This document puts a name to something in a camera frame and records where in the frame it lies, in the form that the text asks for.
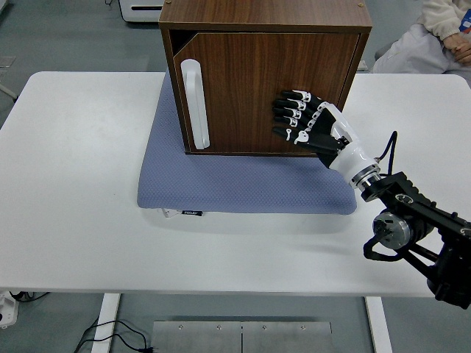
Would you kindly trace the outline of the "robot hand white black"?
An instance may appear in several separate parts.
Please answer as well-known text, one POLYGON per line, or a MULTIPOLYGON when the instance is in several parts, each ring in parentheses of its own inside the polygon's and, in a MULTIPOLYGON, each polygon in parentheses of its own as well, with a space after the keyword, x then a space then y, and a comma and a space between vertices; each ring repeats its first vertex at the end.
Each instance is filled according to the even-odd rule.
POLYGON ((272 110, 280 126, 272 131, 295 146, 317 155, 354 188, 369 175, 378 175, 378 163, 362 148, 353 128, 336 105, 303 90, 284 90, 272 110))

